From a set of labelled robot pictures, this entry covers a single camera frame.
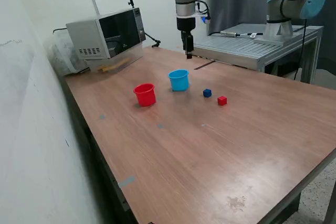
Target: table surface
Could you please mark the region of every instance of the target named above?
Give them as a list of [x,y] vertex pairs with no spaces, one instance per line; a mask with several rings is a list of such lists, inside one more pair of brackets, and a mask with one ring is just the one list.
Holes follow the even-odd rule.
[[[336,91],[218,62],[194,70],[207,62],[146,48],[117,74],[67,78],[117,181],[135,177],[122,191],[140,224],[255,224],[336,148]],[[186,92],[171,91],[179,68]],[[140,108],[145,82],[157,103]]]

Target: table leg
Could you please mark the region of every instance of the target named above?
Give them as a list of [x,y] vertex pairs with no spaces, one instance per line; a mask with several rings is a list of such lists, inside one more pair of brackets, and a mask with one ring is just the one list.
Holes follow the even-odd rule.
[[321,38],[305,45],[302,55],[302,74],[301,82],[313,84],[317,66],[317,60],[319,56]]
[[299,194],[270,224],[281,224],[299,210],[301,194]]
[[331,199],[328,206],[327,215],[323,224],[335,224],[336,223],[336,185],[331,194]]

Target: black cable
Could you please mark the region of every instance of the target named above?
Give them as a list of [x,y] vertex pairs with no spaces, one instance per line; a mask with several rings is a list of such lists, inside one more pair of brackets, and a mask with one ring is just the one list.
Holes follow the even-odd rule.
[[210,36],[212,34],[221,34],[221,32],[220,31],[214,31],[213,33],[209,33],[208,36]]
[[213,33],[209,33],[208,36],[212,34],[222,34],[220,31],[214,31]]
[[150,37],[152,39],[152,41],[154,41],[156,44],[152,45],[152,47],[159,47],[161,41],[159,41],[158,39],[154,39],[152,36],[150,36],[148,33],[145,33],[148,37]]
[[295,75],[294,75],[294,80],[296,79],[296,75],[298,74],[298,71],[299,71],[299,68],[300,68],[300,61],[301,61],[301,58],[302,58],[302,55],[303,55],[303,49],[304,49],[304,43],[305,43],[305,38],[306,38],[306,29],[307,29],[307,20],[305,19],[304,21],[304,30],[303,30],[303,38],[302,38],[302,47],[301,47],[301,53],[300,53],[300,57],[299,57],[299,61],[298,61],[298,68],[295,72]]
[[61,31],[61,30],[67,30],[67,28],[58,28],[58,29],[55,29],[55,30],[52,31],[52,34],[54,34],[54,32],[56,32],[56,31]]

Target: metal table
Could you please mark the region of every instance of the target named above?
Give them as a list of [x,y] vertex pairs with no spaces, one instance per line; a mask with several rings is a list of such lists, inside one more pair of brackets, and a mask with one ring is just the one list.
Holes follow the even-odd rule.
[[[239,34],[263,33],[264,24],[240,24],[225,31]],[[301,33],[294,37],[287,46],[258,44],[250,38],[230,38],[214,34],[195,41],[193,54],[219,62],[236,65],[259,72],[265,72],[265,66],[300,49],[303,38],[302,26],[293,26]],[[313,83],[319,55],[323,27],[308,26],[304,40],[305,49],[302,56],[301,82]]]

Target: blue tape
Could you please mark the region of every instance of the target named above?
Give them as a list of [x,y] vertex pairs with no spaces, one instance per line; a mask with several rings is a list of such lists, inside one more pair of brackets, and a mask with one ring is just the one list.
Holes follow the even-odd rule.
[[121,188],[121,187],[127,186],[128,184],[130,184],[130,183],[132,183],[134,181],[135,181],[135,177],[134,176],[130,176],[127,179],[125,179],[124,181],[118,183],[118,186]]

